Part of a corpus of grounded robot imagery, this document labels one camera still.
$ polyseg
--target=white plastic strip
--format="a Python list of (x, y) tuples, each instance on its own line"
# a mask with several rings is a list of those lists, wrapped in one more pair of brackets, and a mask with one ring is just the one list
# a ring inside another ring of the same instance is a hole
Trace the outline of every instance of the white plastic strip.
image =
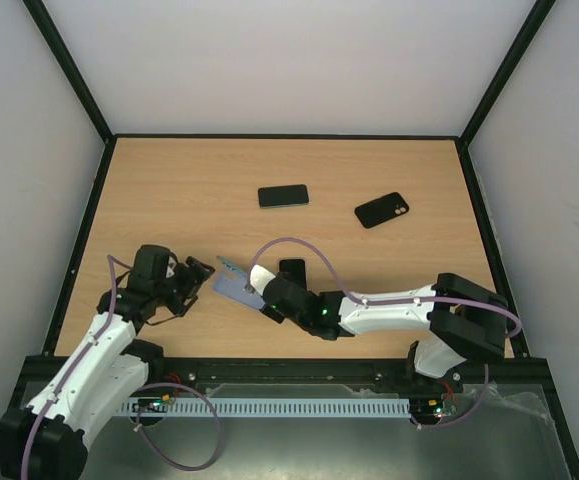
[[(280, 399), (280, 398), (211, 398), (218, 415), (225, 418), (409, 418), (409, 401), (403, 399)], [(138, 409), (138, 399), (131, 398), (116, 411), (128, 416)], [(204, 402), (180, 398), (173, 405), (157, 407), (158, 412), (144, 412), (143, 417), (211, 417)]]

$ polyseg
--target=light wood surface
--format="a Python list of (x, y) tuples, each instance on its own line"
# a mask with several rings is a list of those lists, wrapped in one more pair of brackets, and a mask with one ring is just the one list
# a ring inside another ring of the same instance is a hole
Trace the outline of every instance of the light wood surface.
[[(308, 206), (260, 209), (258, 187), (305, 183)], [(364, 229), (354, 208), (398, 191), (411, 211)], [(141, 244), (169, 247), (219, 269), (216, 255), (246, 267), (267, 241), (312, 242), (358, 292), (407, 290), (454, 272), (493, 288), (454, 143), (393, 140), (120, 139), (56, 349), (69, 355), (108, 290), (105, 255), (131, 263)], [(307, 261), (309, 288), (337, 290), (298, 245), (274, 247), (262, 264)], [(145, 326), (140, 338), (178, 357), (401, 358), (428, 332), (312, 337), (212, 291), (181, 319)], [(159, 318), (167, 316), (161, 312)]]

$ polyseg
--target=smartphone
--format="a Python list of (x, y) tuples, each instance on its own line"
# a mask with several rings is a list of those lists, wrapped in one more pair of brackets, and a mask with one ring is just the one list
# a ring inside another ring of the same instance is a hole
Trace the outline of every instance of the smartphone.
[(307, 267), (302, 258), (285, 258), (278, 262), (278, 271), (286, 273), (289, 278), (305, 290), (307, 289)]
[(356, 217), (365, 228), (373, 228), (407, 212), (409, 212), (409, 205), (398, 192), (376, 198), (354, 210)]
[(307, 205), (309, 194), (306, 185), (283, 185), (258, 189), (260, 208), (291, 207)]

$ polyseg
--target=black metal frame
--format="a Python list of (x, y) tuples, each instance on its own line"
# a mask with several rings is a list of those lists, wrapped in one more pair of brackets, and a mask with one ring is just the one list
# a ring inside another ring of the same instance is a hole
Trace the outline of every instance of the black metal frame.
[[(451, 140), (455, 142), (466, 186), (469, 191), (474, 214), (482, 237), (487, 261), (498, 293), (509, 300), (515, 311), (515, 303), (509, 282), (501, 261), (496, 237), (491, 226), (480, 185), (469, 155), (469, 144), (484, 122), (498, 96), (520, 62), (531, 40), (555, 3), (555, 0), (537, 0), (516, 36), (511, 48), (496, 72), (491, 84), (483, 95), (478, 107), (460, 137), (417, 136), (417, 135), (249, 135), (249, 134), (112, 134), (100, 109), (91, 95), (73, 58), (51, 20), (42, 0), (23, 0), (36, 25), (44, 36), (56, 60), (62, 67), (76, 95), (89, 114), (92, 123), (105, 142), (105, 150), (100, 161), (98, 174), (86, 207), (80, 230), (76, 239), (69, 267), (56, 309), (45, 340), (43, 355), (27, 357), (22, 367), (18, 383), (11, 398), (10, 406), (19, 406), (22, 395), (29, 382), (49, 381), (65, 361), (65, 357), (55, 357), (55, 347), (62, 328), (64, 316), (71, 297), (80, 262), (91, 230), (98, 202), (102, 194), (105, 178), (118, 138), (264, 138), (264, 139), (344, 139), (344, 140)], [(524, 334), (512, 340), (516, 359), (505, 360), (499, 365), (490, 366), (491, 378), (497, 383), (539, 384), (547, 398), (551, 415), (562, 444), (572, 478), (579, 480), (579, 459), (576, 453), (567, 422), (558, 399), (551, 372), (545, 360), (530, 358)], [(390, 383), (389, 372), (399, 372), (404, 368), (404, 359), (372, 360), (265, 360), (265, 359), (208, 359), (208, 358), (169, 358), (169, 371), (193, 374), (196, 386), (212, 386), (221, 382), (260, 383), (287, 382), (312, 383), (329, 381), (333, 376), (336, 383), (352, 387), (371, 388), (376, 391), (397, 391), (400, 386)], [(463, 364), (459, 367), (465, 383), (482, 382), (482, 366)]]

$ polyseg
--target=gray wall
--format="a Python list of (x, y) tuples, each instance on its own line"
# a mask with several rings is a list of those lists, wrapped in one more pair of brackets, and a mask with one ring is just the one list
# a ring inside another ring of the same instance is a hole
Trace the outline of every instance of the gray wall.
[(472, 145), (532, 353), (579, 454), (579, 1), (560, 1)]
[(0, 1), (0, 416), (40, 353), (102, 142), (20, 1)]
[(46, 0), (115, 132), (460, 134), (534, 0)]

